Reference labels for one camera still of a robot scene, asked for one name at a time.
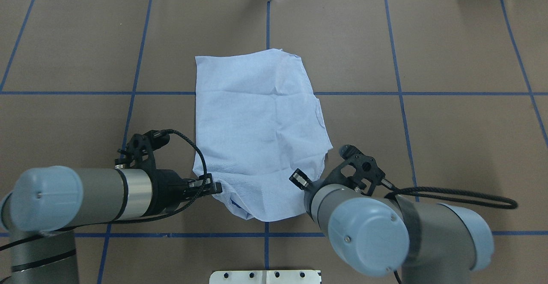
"cable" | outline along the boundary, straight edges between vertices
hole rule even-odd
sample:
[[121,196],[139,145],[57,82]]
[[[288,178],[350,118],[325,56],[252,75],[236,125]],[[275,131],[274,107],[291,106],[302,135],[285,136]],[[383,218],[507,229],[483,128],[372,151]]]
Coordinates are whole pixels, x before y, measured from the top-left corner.
[[24,238],[24,239],[21,239],[21,240],[18,240],[18,241],[14,241],[12,243],[8,243],[7,245],[3,245],[3,246],[0,247],[0,251],[4,251],[4,250],[7,250],[9,248],[15,247],[16,245],[22,245],[23,243],[35,241],[35,240],[42,239],[42,238],[43,238],[43,235],[30,236],[30,237],[27,237],[27,238]]
[[[202,151],[198,148],[198,146],[196,146],[196,144],[193,141],[191,141],[183,133],[181,133],[179,131],[176,131],[176,130],[173,130],[173,129],[161,130],[160,132],[163,132],[165,134],[176,134],[178,137],[184,139],[190,146],[192,146],[192,148],[194,148],[194,150],[196,150],[196,153],[198,153],[198,155],[200,156],[200,160],[202,161],[202,167],[203,167],[204,175],[207,174],[206,160],[204,159],[204,156],[202,155]],[[178,208],[177,210],[174,210],[172,212],[169,212],[169,213],[166,213],[166,214],[163,214],[163,215],[153,216],[153,217],[150,217],[150,218],[136,219],[136,220],[114,221],[114,222],[111,222],[111,224],[145,223],[145,222],[152,222],[152,221],[156,221],[156,220],[166,219],[170,216],[176,215],[176,214],[186,210],[186,208],[190,207],[190,205],[192,205],[194,203],[194,201],[199,198],[199,196],[202,193],[205,186],[206,186],[206,181],[203,180],[202,185],[200,185],[200,188],[198,189],[196,194],[194,194],[194,196],[184,206],[182,206],[181,208]]]
[[394,276],[396,277],[396,281],[398,281],[398,284],[402,284],[402,279],[399,278],[398,270],[394,271]]
[[[463,198],[454,198],[449,196],[422,194],[421,192],[476,197],[476,198],[481,198],[482,200],[491,200],[493,202],[500,202],[503,204],[488,203],[488,202],[483,202],[481,200],[465,200]],[[437,200],[448,200],[450,202],[474,204],[478,206],[487,206],[490,208],[499,208],[499,209],[515,209],[518,206],[515,200],[512,200],[511,198],[507,198],[507,197],[502,197],[502,196],[497,196],[492,194],[485,194],[480,192],[467,191],[467,190],[458,190],[453,188],[433,188],[433,187],[427,187],[427,186],[418,186],[413,188],[402,188],[402,189],[396,188],[393,192],[388,193],[384,198],[389,198],[393,200],[395,196],[398,194],[434,198]]]

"brown table surface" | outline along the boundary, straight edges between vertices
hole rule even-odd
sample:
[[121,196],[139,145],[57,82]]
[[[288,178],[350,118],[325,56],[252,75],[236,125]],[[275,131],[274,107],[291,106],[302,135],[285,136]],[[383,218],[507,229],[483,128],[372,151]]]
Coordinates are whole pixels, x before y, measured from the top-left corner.
[[[351,143],[400,188],[514,198],[517,210],[468,206],[495,239],[473,282],[546,283],[547,1],[0,0],[0,196],[30,167],[112,167],[135,132],[193,138],[194,56],[282,48],[303,58],[321,101],[335,146],[326,172]],[[184,176],[193,158],[176,139],[157,152]],[[214,270],[264,268],[395,283],[347,266],[305,215],[245,221],[211,197],[77,233],[83,284],[205,284]],[[2,278],[8,253],[0,261]]]

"light blue cloth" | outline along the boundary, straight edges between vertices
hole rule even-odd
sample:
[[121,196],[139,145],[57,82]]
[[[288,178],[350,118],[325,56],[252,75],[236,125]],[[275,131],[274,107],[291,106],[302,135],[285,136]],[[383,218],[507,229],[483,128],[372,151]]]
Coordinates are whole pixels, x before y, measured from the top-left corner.
[[[300,168],[319,179],[333,146],[301,58],[272,49],[198,56],[196,65],[196,143],[223,185],[214,197],[243,219],[304,213],[289,177]],[[197,155],[194,172],[202,174]]]

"light blue joint cap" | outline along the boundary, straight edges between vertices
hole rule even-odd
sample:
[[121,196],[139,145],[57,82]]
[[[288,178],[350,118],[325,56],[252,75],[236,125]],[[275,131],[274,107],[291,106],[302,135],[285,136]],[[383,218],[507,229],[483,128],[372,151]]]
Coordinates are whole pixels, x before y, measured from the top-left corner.
[[495,253],[493,233],[487,222],[479,214],[470,209],[448,204],[440,205],[450,208],[462,220],[472,236],[472,241],[476,248],[476,262],[470,270],[475,272],[487,268],[491,264],[491,256]]
[[409,252],[409,233],[401,218],[372,198],[352,198],[337,206],[327,230],[339,257],[367,276],[394,272]]
[[64,166],[24,172],[12,193],[10,215],[22,231],[53,231],[70,223],[82,205],[82,180]]

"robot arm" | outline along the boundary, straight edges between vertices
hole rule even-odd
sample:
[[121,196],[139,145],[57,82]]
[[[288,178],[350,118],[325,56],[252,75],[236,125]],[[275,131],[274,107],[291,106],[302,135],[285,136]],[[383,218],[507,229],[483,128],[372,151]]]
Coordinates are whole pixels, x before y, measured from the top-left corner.
[[[477,213],[447,204],[411,202],[397,194],[406,189],[397,189],[387,181],[374,158],[350,145],[344,146],[340,154],[345,161],[325,180],[312,182],[300,170],[290,180],[305,191],[305,209],[329,238],[337,255],[356,271],[376,277],[394,272],[397,276],[395,271],[401,267],[405,284],[468,284],[471,271],[489,265],[494,253],[493,235]],[[353,176],[341,173],[347,165],[356,169]],[[371,183],[368,191],[364,180]],[[371,198],[378,185],[392,190],[392,194]],[[419,189],[409,192],[418,195]],[[456,190],[431,190],[459,194]],[[497,208],[517,207],[509,198],[462,193],[505,204],[454,200]]]
[[126,149],[118,151],[123,157],[115,161],[115,169],[55,166],[24,172],[0,204],[0,224],[10,232],[12,247],[9,281],[77,284],[74,228],[163,219],[199,197],[221,193],[221,184],[213,182],[205,165],[198,179],[156,169],[153,151],[166,145],[170,134],[187,140],[203,159],[180,132],[153,130],[133,135]]

